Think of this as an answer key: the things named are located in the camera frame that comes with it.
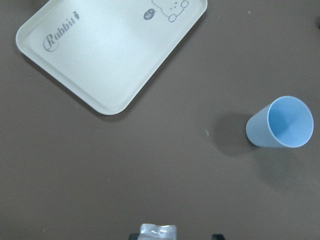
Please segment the blue cup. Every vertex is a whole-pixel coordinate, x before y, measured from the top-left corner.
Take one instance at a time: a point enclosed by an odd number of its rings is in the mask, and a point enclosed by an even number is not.
[[[298,148],[310,140],[314,119],[303,101],[282,96],[251,117],[245,131],[258,147]]]

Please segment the cup rim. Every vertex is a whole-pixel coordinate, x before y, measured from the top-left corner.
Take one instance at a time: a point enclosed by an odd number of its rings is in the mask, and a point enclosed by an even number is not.
[[[311,126],[312,126],[312,129],[310,131],[310,134],[309,136],[306,138],[306,140],[302,143],[302,144],[298,144],[298,145],[290,145],[290,144],[286,144],[284,143],[283,141],[280,141],[276,135],[274,134],[274,132],[272,131],[271,127],[270,127],[270,123],[269,123],[269,113],[270,113],[270,110],[272,108],[272,106],[278,102],[279,100],[281,99],[293,99],[293,100],[296,100],[297,102],[299,102],[307,111],[307,113],[309,114],[309,117],[311,119]],[[278,97],[276,100],[274,100],[270,105],[269,105],[269,108],[268,108],[268,112],[267,112],[267,125],[268,125],[268,128],[269,128],[269,131],[272,135],[272,137],[274,138],[274,140],[276,140],[280,145],[284,146],[284,147],[287,147],[287,148],[299,148],[299,147],[302,147],[303,145],[305,145],[310,139],[311,139],[311,136],[314,132],[314,126],[315,126],[315,123],[314,123],[314,117],[309,109],[309,107],[299,98],[295,97],[295,96],[289,96],[289,95],[286,95],[286,96],[281,96],[281,97]]]

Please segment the brown table surface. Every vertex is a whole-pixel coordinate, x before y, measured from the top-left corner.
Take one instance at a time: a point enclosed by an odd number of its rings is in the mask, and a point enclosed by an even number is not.
[[[1,240],[127,240],[142,223],[178,240],[320,240],[320,1],[209,0],[114,116],[17,49],[45,2],[0,0]],[[247,120],[284,95],[310,107],[310,142],[251,145]]]

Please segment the tray rim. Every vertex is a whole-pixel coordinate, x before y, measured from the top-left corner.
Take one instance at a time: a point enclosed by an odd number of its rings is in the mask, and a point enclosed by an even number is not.
[[[191,24],[186,25],[184,28],[184,32],[181,34],[181,37],[170,46],[165,57],[158,61],[158,64],[153,69],[150,69],[150,74],[145,78],[143,83],[137,88],[137,90],[129,96],[125,104],[119,107],[116,110],[107,108],[101,102],[93,98],[90,94],[82,90],[78,87],[71,79],[67,78],[63,75],[58,69],[56,69],[53,65],[49,64],[45,58],[40,57],[37,53],[35,53],[32,49],[30,49],[27,45],[24,44],[24,40],[27,35],[33,31],[34,28],[37,27],[37,24],[41,21],[41,19],[45,18],[47,13],[52,11],[59,3],[64,0],[49,0],[43,7],[41,7],[33,16],[31,16],[17,31],[15,36],[15,43],[17,48],[22,52],[26,57],[28,57],[31,61],[36,63],[41,69],[55,78],[60,84],[65,86],[69,91],[75,94],[78,98],[80,98],[85,104],[89,105],[95,111],[102,115],[116,115],[121,113],[123,110],[127,108],[127,106],[132,102],[132,100],[137,96],[137,94],[141,91],[141,89],[146,85],[146,83],[150,80],[150,78],[154,75],[154,73],[159,69],[159,67],[163,64],[163,62],[168,58],[168,56],[172,53],[172,51],[177,47],[177,45],[182,41],[182,39],[187,35],[190,29],[196,24],[196,22],[202,17],[205,11],[208,8],[208,0],[197,0],[198,2],[203,4],[203,8],[199,11],[198,15],[193,19]]]

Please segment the plastic tray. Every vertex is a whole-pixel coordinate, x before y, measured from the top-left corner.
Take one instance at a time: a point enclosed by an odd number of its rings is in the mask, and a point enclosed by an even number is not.
[[[19,50],[96,111],[128,106],[207,9],[207,0],[50,0]]]

